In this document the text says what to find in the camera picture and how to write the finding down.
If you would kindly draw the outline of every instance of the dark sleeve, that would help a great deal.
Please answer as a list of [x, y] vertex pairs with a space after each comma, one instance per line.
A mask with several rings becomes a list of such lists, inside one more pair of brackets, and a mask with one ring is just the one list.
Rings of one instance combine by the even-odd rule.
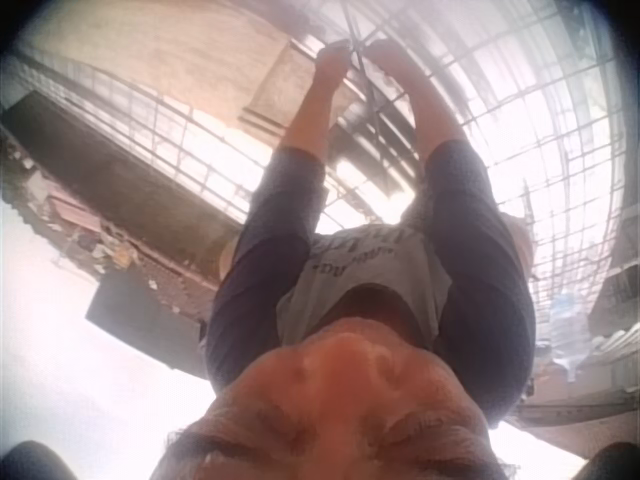
[[324, 205], [323, 182], [324, 166], [298, 149], [275, 152], [265, 170], [207, 330], [207, 370], [214, 390], [280, 346], [276, 306], [296, 284], [309, 256]]
[[485, 166], [470, 144], [441, 145], [426, 168], [433, 242], [452, 280], [434, 350], [495, 425], [531, 374], [531, 296]]

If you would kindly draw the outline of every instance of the eye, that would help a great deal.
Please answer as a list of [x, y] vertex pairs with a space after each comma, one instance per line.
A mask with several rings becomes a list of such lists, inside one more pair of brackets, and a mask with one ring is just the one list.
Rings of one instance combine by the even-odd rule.
[[397, 421], [384, 435], [385, 446], [409, 443], [429, 430], [439, 429], [445, 424], [441, 415], [410, 413]]

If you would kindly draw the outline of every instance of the sky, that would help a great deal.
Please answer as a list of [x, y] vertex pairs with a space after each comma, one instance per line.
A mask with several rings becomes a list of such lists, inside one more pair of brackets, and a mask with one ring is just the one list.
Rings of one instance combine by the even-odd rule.
[[[215, 398], [85, 320], [98, 286], [2, 202], [0, 453], [24, 440], [53, 448], [83, 480], [148, 478], [169, 434]], [[568, 480], [584, 460], [501, 424], [496, 454], [515, 480]]]

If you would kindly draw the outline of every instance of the hand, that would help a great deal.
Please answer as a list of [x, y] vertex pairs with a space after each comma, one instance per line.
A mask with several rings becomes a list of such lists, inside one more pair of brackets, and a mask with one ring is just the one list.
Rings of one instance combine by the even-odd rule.
[[348, 40], [335, 42], [320, 50], [316, 59], [314, 82], [336, 91], [351, 67], [351, 49]]
[[409, 89], [416, 82], [424, 82], [422, 69], [397, 42], [376, 40], [364, 50], [365, 56], [393, 77], [402, 88]]

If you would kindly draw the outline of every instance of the metal grid frame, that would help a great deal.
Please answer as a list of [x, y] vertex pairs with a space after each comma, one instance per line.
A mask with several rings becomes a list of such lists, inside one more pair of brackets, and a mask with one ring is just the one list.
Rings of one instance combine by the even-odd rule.
[[[484, 158], [494, 190], [497, 188], [499, 206], [524, 216], [538, 242], [534, 269], [537, 279], [530, 286], [537, 307], [539, 340], [547, 338], [548, 307], [553, 295], [561, 289], [577, 289], [593, 304], [606, 275], [616, 237], [624, 187], [620, 167], [626, 146], [616, 59], [607, 33], [602, 31], [591, 12], [582, 12], [586, 43], [583, 51], [578, 51], [563, 23], [563, 12], [552, 0], [482, 0], [469, 7], [475, 9], [471, 13], [463, 11], [467, 7], [456, 11], [455, 21], [443, 9], [427, 11], [424, 4], [413, 0], [393, 8], [385, 8], [382, 0], [367, 2], [366, 5], [357, 0], [310, 0], [302, 7], [295, 3], [296, 8], [325, 32], [323, 38], [307, 35], [293, 39], [296, 46], [310, 56], [314, 56], [323, 44], [339, 38], [350, 37], [356, 52], [359, 52], [362, 45], [376, 38], [390, 37], [403, 43], [423, 66]], [[489, 13], [483, 17], [482, 12], [478, 13], [480, 10]], [[470, 32], [475, 32], [475, 39]], [[209, 198], [205, 198], [212, 204], [243, 221], [252, 193], [250, 188], [238, 184], [233, 178], [226, 178], [232, 184], [232, 195], [240, 194], [243, 209], [230, 201], [229, 194], [207, 187], [211, 173], [222, 173], [224, 177], [224, 172], [217, 171], [210, 162], [196, 158], [206, 168], [204, 180], [182, 171], [185, 159], [194, 157], [193, 152], [185, 147], [188, 127], [194, 125], [203, 129], [256, 166], [264, 167], [268, 158], [256, 160], [238, 149], [237, 145], [227, 141], [224, 128], [216, 131], [206, 122], [200, 122], [193, 107], [123, 82], [108, 72], [50, 55], [45, 58], [42, 52], [30, 51], [27, 54], [40, 66], [35, 70], [32, 68], [28, 75], [19, 72], [17, 76], [21, 81], [31, 82], [31, 86], [46, 91], [66, 108], [88, 118], [89, 123], [114, 138], [132, 155], [149, 163], [150, 167], [173, 168], [174, 180], [197, 194], [204, 196], [206, 193]], [[372, 174], [372, 168], [369, 168], [369, 174], [361, 175], [359, 181], [346, 181], [336, 168], [339, 165], [332, 165], [334, 168], [330, 168], [327, 175], [330, 196], [321, 218], [321, 227], [324, 226], [325, 231], [383, 218], [379, 212], [374, 212], [375, 215], [358, 212], [358, 202], [353, 200], [367, 202], [363, 186], [377, 188], [387, 196], [394, 191], [412, 195], [421, 178], [415, 139], [411, 135], [412, 113], [405, 92], [393, 83], [382, 82], [379, 73], [371, 69], [360, 55], [356, 56], [357, 63], [349, 74], [348, 84], [362, 100], [345, 112], [334, 128], [343, 128], [358, 141], [374, 146], [373, 150], [378, 154], [363, 158], [379, 173]], [[511, 62], [514, 58], [524, 64]], [[91, 72], [90, 84], [83, 85], [77, 76], [79, 69]], [[502, 90], [497, 89], [496, 75], [508, 78], [509, 85]], [[96, 84], [96, 78], [103, 77], [110, 82], [106, 97], [100, 96], [100, 82]], [[60, 82], [64, 83], [65, 78], [72, 84], [68, 85], [70, 89], [62, 87], [62, 91]], [[126, 105], [118, 107], [113, 99], [114, 88], [124, 88], [128, 92]], [[134, 97], [142, 97], [151, 105], [151, 123], [145, 124], [136, 118]], [[111, 112], [114, 113], [111, 116], [105, 113], [110, 107], [116, 110]], [[540, 108], [548, 118], [545, 125], [540, 125], [536, 118], [540, 115]], [[172, 134], [162, 132], [158, 119], [165, 111], [181, 119], [181, 135], [168, 138]], [[509, 118], [509, 112], [515, 112], [511, 118], [518, 117], [522, 128], [529, 129], [528, 143], [500, 145], [504, 142], [500, 142], [499, 135], [496, 135], [496, 125], [504, 125], [504, 118]], [[128, 122], [127, 132], [114, 126], [118, 116]], [[136, 129], [149, 132], [147, 143], [140, 141], [141, 134]], [[598, 131], [606, 131], [607, 134], [598, 134]], [[159, 145], [169, 145], [177, 150], [175, 164], [167, 166], [166, 158], [158, 153]], [[392, 148], [393, 145], [405, 145], [407, 149], [400, 154]], [[549, 152], [551, 158], [557, 160], [556, 165], [549, 162]], [[338, 150], [331, 161], [338, 161], [340, 156]], [[347, 160], [356, 170], [367, 166], [355, 164], [352, 158]], [[513, 195], [504, 195], [498, 188], [501, 172], [508, 173], [509, 169], [526, 165], [526, 160], [538, 162], [540, 181], [525, 181], [521, 190]], [[591, 175], [600, 172], [605, 172], [610, 178], [609, 188], [591, 198], [586, 194], [592, 184]], [[553, 198], [552, 193], [556, 190], [561, 191], [563, 199]], [[584, 192], [582, 196], [576, 193], [580, 191]], [[549, 197], [550, 204], [557, 201], [557, 205], [550, 205], [541, 213], [538, 204], [544, 196]], [[600, 212], [596, 217], [588, 218], [589, 211], [596, 204], [607, 204], [606, 214]], [[333, 215], [336, 206], [350, 208], [353, 218], [349, 221], [336, 218], [337, 215]], [[581, 220], [578, 225], [573, 223], [576, 219]], [[543, 225], [548, 225], [546, 236], [540, 235]], [[586, 239], [589, 232], [596, 230], [601, 233]], [[571, 244], [572, 239], [578, 237], [579, 242], [575, 246]]]

